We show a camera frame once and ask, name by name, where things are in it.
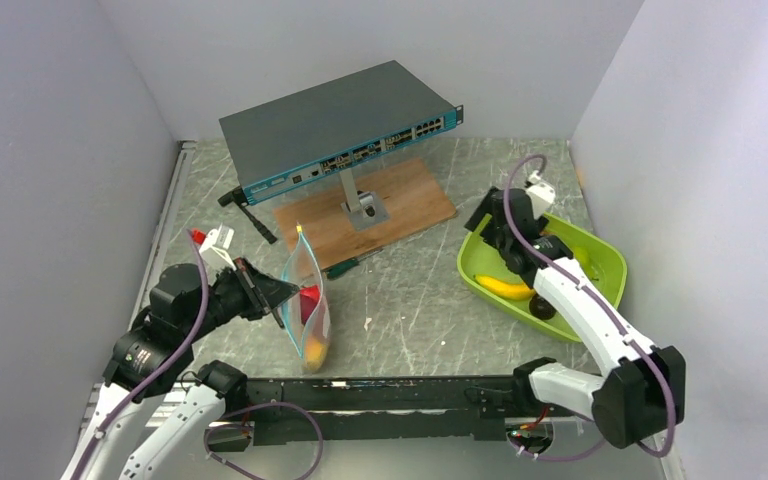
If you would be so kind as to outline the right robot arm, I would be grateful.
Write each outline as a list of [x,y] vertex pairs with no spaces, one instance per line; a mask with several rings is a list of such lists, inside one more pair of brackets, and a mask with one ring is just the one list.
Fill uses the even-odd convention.
[[674,439],[684,419],[686,361],[625,320],[588,278],[572,248],[536,212],[537,187],[492,187],[465,227],[494,250],[505,269],[553,307],[583,342],[599,372],[547,357],[515,369],[511,401],[534,415],[547,404],[592,420],[616,448],[658,433]]

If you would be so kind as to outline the purple sweet potato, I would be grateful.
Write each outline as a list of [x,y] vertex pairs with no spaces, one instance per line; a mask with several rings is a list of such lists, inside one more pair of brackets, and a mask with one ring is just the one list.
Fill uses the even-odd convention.
[[318,315],[304,324],[304,336],[307,341],[309,338],[315,337],[322,341],[328,342],[330,338],[330,312],[328,302],[325,298],[322,298],[320,303],[320,310]]

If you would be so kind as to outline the red apple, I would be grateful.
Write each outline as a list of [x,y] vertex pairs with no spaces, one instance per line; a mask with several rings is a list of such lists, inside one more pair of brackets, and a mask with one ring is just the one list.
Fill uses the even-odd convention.
[[318,285],[304,287],[299,292],[300,301],[300,319],[302,324],[306,324],[312,318],[318,315],[320,303],[322,300],[321,290]]

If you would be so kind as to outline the clear zip top bag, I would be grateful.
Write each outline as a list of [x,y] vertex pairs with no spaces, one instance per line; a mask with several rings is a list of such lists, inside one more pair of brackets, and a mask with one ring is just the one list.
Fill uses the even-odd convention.
[[280,314],[292,345],[308,373],[318,372],[331,344],[330,307],[325,281],[305,230],[296,225],[297,244],[281,273],[281,279],[299,291],[282,305]]

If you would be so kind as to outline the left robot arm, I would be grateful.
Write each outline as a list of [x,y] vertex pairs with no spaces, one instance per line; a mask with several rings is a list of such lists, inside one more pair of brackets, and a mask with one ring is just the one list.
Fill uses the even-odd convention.
[[146,425],[194,359],[192,345],[236,317],[260,320],[300,291],[235,259],[213,281],[202,260],[166,268],[149,303],[112,349],[103,383],[65,479],[157,479],[184,444],[247,406],[246,374],[222,361],[201,367],[194,386],[152,433]]

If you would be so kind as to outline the orange yellow mango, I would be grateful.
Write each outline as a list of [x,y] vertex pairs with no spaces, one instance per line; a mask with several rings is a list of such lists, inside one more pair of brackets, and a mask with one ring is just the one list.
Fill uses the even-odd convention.
[[327,358],[329,345],[318,338],[309,338],[302,350],[302,360],[306,371],[315,373],[319,371]]

